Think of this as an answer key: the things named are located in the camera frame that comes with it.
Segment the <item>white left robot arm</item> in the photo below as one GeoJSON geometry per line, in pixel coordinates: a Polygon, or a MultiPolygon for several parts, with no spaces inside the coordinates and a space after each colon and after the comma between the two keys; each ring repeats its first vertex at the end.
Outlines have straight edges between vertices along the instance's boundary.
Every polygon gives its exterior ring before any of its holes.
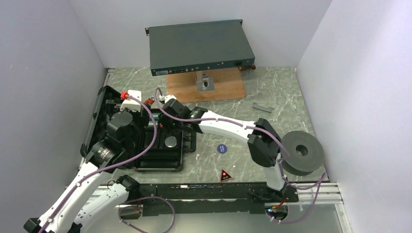
{"type": "Polygon", "coordinates": [[[103,137],[84,155],[85,163],[59,199],[40,217],[28,219],[23,228],[28,233],[83,233],[93,221],[125,201],[135,203],[140,196],[139,183],[121,178],[112,191],[87,205],[101,182],[117,168],[129,168],[142,156],[138,141],[151,113],[120,111],[111,117],[103,137]]]}

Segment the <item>blue small blind button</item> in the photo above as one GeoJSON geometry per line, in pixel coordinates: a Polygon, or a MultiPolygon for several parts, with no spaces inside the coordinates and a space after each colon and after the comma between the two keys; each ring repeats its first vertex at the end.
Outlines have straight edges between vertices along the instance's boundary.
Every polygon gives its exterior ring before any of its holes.
{"type": "Polygon", "coordinates": [[[225,154],[225,153],[227,153],[227,151],[228,151],[228,148],[227,148],[227,146],[226,146],[225,144],[219,144],[219,145],[217,146],[217,152],[218,152],[218,153],[220,153],[220,154],[225,154]]]}

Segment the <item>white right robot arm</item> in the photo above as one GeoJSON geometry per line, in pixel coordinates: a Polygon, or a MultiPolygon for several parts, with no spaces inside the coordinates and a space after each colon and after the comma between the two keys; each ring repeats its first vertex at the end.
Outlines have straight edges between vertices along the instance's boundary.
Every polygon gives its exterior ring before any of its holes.
{"type": "Polygon", "coordinates": [[[286,196],[286,184],[278,163],[281,140],[267,120],[237,120],[201,107],[189,109],[173,95],[159,98],[156,104],[163,104],[160,108],[163,115],[159,119],[165,129],[216,134],[245,143],[252,160],[263,168],[269,198],[280,201],[286,196]]]}

